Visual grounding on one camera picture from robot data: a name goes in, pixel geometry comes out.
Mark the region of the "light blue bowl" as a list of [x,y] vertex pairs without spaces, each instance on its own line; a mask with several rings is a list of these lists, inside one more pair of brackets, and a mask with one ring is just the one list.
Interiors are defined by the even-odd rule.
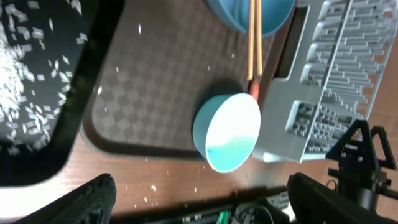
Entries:
[[251,155],[259,137],[261,112],[247,93],[216,95],[198,110],[192,126],[194,146],[210,167],[230,173]]

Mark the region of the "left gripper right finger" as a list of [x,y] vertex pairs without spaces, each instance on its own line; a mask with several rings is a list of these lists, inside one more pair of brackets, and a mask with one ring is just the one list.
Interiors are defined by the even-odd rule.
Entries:
[[298,223],[394,224],[370,212],[303,173],[289,177],[290,204]]

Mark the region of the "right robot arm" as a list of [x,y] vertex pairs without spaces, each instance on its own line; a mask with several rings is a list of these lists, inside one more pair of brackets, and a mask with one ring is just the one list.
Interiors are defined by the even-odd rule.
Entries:
[[338,179],[336,192],[374,212],[380,195],[397,199],[391,190],[392,180],[382,168],[397,169],[385,129],[369,127],[366,120],[357,119],[326,153],[329,160],[338,162],[338,169],[328,175]]

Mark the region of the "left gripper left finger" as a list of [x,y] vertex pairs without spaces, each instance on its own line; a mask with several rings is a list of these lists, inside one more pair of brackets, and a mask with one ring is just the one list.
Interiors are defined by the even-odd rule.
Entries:
[[101,174],[30,215],[20,224],[107,224],[116,203],[116,184]]

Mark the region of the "white rice pile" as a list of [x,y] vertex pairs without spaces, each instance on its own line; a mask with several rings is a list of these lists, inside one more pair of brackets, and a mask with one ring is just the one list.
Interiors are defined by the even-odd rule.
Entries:
[[49,145],[98,1],[1,1],[1,154]]

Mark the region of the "orange carrot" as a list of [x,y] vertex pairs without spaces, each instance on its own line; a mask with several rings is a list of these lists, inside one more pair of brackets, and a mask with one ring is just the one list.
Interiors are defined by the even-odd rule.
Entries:
[[248,93],[258,101],[259,98],[259,83],[256,79],[252,79],[248,85]]

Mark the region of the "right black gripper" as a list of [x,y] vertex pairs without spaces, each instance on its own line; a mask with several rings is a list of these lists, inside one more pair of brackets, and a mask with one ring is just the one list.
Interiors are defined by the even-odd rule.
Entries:
[[[378,159],[373,138],[378,135],[384,160]],[[392,180],[382,168],[397,170],[387,133],[381,126],[371,130],[366,120],[356,120],[327,152],[327,159],[338,162],[338,168],[328,170],[328,175],[338,179],[340,187],[389,187]]]

